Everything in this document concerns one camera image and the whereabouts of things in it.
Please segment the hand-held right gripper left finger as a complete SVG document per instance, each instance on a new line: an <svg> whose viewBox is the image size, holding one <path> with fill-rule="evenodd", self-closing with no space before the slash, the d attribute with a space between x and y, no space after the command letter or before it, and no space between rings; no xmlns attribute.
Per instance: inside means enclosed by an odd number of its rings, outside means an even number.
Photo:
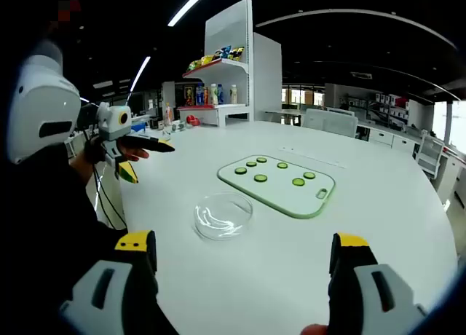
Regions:
<svg viewBox="0 0 466 335"><path fill-rule="evenodd" d="M75 334L176 334L157 301L156 235L121 237L72 288L60 317Z"/></svg>

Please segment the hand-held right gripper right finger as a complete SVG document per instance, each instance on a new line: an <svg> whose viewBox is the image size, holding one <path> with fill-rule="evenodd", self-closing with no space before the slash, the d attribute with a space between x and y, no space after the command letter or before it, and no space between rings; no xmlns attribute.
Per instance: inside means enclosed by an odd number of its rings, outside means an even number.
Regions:
<svg viewBox="0 0 466 335"><path fill-rule="evenodd" d="M333 235L328 334L410 334L426 317L408 283L362 237Z"/></svg>

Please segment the person's left hand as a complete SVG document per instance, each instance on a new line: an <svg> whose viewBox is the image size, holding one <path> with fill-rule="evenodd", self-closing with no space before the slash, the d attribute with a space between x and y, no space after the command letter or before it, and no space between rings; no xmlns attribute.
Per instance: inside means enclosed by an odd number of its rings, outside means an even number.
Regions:
<svg viewBox="0 0 466 335"><path fill-rule="evenodd" d="M106 151L103 146L103 138L94 136L84 144L84 158L91 164L97 164L106 160ZM140 158L147 159L149 153L144 149L128 148L124 145L124 138L116 140L116 146L123 157L129 161L137 162Z"/></svg>

